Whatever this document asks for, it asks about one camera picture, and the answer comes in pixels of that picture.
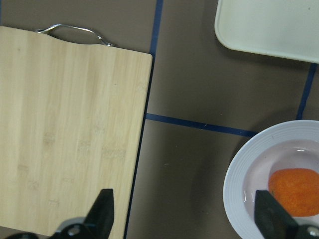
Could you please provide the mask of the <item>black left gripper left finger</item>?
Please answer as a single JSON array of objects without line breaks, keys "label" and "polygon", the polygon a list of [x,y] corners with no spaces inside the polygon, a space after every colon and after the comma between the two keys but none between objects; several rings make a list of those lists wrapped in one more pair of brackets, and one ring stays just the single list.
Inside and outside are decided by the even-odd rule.
[{"label": "black left gripper left finger", "polygon": [[113,189],[102,189],[87,214],[84,225],[94,239],[108,239],[114,223]]}]

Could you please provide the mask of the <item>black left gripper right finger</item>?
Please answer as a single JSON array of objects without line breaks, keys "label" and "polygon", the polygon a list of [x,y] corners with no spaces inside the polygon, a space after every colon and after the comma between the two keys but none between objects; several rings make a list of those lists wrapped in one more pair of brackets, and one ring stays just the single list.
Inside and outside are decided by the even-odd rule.
[{"label": "black left gripper right finger", "polygon": [[265,239],[293,239],[299,225],[267,190],[255,194],[254,222]]}]

